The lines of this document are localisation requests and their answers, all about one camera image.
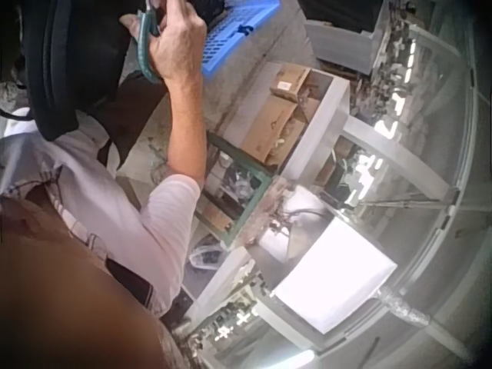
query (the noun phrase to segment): workshop floor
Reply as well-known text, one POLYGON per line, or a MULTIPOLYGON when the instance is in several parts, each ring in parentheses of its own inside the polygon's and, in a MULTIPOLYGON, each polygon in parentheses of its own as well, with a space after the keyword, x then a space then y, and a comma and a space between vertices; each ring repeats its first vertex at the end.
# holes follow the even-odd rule
MULTIPOLYGON (((264 63, 278 60, 317 66, 304 20, 296 0, 283 0, 281 10, 246 38, 214 77, 205 81, 204 116, 209 130, 224 129, 264 63)), ((136 69, 136 65, 132 47, 124 75, 136 69)), ((165 175, 170 130, 169 99, 165 98, 118 173, 120 185, 135 203, 145 201, 165 175)))

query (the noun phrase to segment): pliers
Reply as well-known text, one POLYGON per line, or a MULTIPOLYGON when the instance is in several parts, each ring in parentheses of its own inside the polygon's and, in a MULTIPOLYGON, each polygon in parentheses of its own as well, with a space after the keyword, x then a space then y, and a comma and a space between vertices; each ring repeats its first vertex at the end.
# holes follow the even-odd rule
POLYGON ((157 12, 151 4, 151 0, 145 0, 145 5, 145 12, 138 11, 138 18, 140 19, 140 32, 137 40, 138 64, 142 74, 150 82, 159 84, 162 83, 162 80, 151 67, 148 45, 150 35, 158 37, 161 34, 161 30, 157 23, 157 12))

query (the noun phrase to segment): blue plastic crate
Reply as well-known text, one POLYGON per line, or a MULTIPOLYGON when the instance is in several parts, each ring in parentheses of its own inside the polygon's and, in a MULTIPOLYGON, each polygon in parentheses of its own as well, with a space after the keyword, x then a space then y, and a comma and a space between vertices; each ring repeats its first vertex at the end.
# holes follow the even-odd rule
POLYGON ((241 41, 270 18, 279 0, 226 0, 227 17, 207 36, 201 70, 211 77, 241 41))

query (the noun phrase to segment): white t-shirt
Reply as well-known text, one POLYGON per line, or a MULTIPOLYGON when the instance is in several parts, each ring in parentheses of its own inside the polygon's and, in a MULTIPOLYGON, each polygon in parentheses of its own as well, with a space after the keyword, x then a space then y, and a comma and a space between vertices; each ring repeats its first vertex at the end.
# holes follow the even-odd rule
MULTIPOLYGON (((153 287, 148 308, 163 315, 180 291, 200 188, 189 177, 172 175, 137 211, 115 181, 115 171, 97 161, 107 133, 86 115, 79 115, 79 122, 77 131, 54 142, 45 141, 34 122, 11 129, 0 140, 0 194, 23 198, 36 185, 48 184, 72 234, 99 257, 145 279, 153 287)), ((110 152, 118 156, 115 149, 110 152)))

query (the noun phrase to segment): person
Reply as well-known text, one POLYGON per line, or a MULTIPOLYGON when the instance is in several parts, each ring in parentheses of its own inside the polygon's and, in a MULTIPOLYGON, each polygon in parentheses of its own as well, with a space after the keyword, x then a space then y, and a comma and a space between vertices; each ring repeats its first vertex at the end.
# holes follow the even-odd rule
MULTIPOLYGON (((29 122, 0 141, 0 347, 15 367, 188 365, 158 319, 180 291, 204 180, 206 26, 185 0, 163 8, 149 50, 165 85, 131 74, 77 131, 46 142, 29 122), (138 211, 115 170, 167 91, 173 174, 138 211)), ((136 15, 121 23, 138 35, 136 15)))

